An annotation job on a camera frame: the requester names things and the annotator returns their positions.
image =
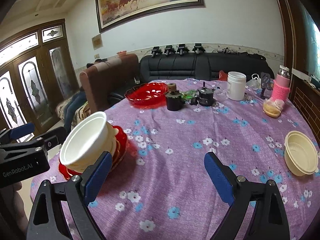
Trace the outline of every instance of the red plate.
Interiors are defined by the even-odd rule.
[[[116,140],[118,141],[120,147],[118,149],[117,146],[117,152],[114,154],[113,162],[112,162],[112,168],[113,170],[118,163],[123,159],[126,146],[127,146],[127,135],[124,133],[123,129],[120,126],[113,126],[113,128],[117,128],[119,130],[118,134],[116,135]],[[59,159],[59,172],[63,175],[63,177],[66,180],[69,180],[73,175],[81,175],[81,173],[78,173],[76,171],[68,169],[66,166],[62,165]]]
[[[156,105],[165,100],[164,94],[167,92],[165,83],[148,83],[135,86],[124,95],[130,103],[137,106]]]

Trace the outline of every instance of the floral tablecloth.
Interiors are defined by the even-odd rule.
[[[202,82],[177,80],[179,90],[198,89]],[[206,82],[208,87],[224,82]],[[278,119],[262,111],[261,90],[248,88],[246,100],[226,100],[215,107],[186,104],[177,112],[166,107],[137,109],[123,100],[106,111],[108,120],[123,127],[129,148],[112,171],[96,200],[89,205],[107,239],[210,239],[228,205],[220,199],[204,168],[213,151],[236,175],[265,183],[272,178],[282,194],[292,239],[299,239],[320,206],[320,173],[296,177],[284,161],[284,138],[291,130],[315,138],[288,101]],[[50,170],[34,178],[34,199],[44,179],[62,182],[58,155]],[[237,235],[242,239],[255,203],[251,202]],[[74,239],[80,239],[63,203]]]

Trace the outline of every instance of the jeans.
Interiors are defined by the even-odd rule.
[[[85,92],[79,91],[71,98],[70,102],[64,108],[64,111],[63,111],[64,126],[63,127],[66,129],[68,134],[71,132],[71,123],[77,109],[81,107],[86,101],[87,101],[87,98],[85,96]]]

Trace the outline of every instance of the screw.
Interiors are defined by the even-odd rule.
[[[269,179],[269,180],[268,180],[268,184],[269,184],[270,186],[275,186],[275,185],[276,185],[276,182],[275,182],[274,180],[272,180],[272,179]]]
[[[237,177],[237,180],[239,181],[239,182],[245,182],[245,176],[238,176]]]
[[[49,184],[49,181],[47,179],[42,182],[43,186],[47,186],[48,184]]]
[[[76,181],[78,181],[79,179],[80,179],[80,176],[79,176],[79,175],[72,176],[72,178],[71,178],[71,180],[72,180],[73,182],[76,182]]]

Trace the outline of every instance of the person lying on sofa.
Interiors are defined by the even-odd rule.
[[[102,62],[102,59],[98,58],[95,60],[94,63],[96,64],[100,62]],[[93,65],[92,63],[88,63],[87,68],[91,67],[92,65]],[[79,92],[76,93],[71,98],[69,103],[64,108],[64,112],[63,112],[64,126],[63,127],[66,129],[67,134],[71,132],[72,120],[73,120],[73,117],[75,116],[77,109],[81,107],[86,101],[87,101],[87,97],[85,95],[83,87],[81,86]]]

